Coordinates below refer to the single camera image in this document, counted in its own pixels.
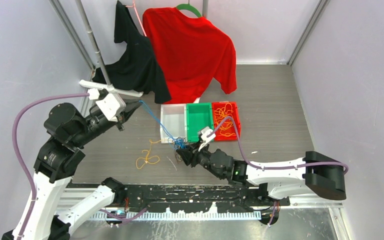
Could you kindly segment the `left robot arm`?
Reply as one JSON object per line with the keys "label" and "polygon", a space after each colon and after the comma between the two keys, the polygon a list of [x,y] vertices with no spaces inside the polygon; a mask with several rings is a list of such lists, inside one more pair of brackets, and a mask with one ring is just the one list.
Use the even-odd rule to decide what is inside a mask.
{"label": "left robot arm", "polygon": [[57,213],[57,206],[78,165],[85,157],[84,146],[116,126],[123,124],[141,106],[129,99],[126,107],[109,121],[94,105],[83,117],[71,103],[53,107],[44,122],[50,139],[40,148],[34,163],[34,191],[26,204],[19,224],[2,235],[4,240],[68,240],[73,233],[100,209],[124,206],[128,200],[126,187],[118,180],[106,178],[93,193]]}

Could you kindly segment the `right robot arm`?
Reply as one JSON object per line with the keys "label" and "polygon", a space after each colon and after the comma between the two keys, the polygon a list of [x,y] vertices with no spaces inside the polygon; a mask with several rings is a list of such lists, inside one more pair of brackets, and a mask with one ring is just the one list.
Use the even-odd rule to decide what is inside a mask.
{"label": "right robot arm", "polygon": [[281,162],[246,162],[217,149],[198,150],[192,146],[177,149],[186,166],[202,166],[220,180],[240,187],[262,187],[257,198],[263,205],[290,196],[314,193],[320,198],[343,201],[347,198],[345,174],[348,166],[317,151]]}

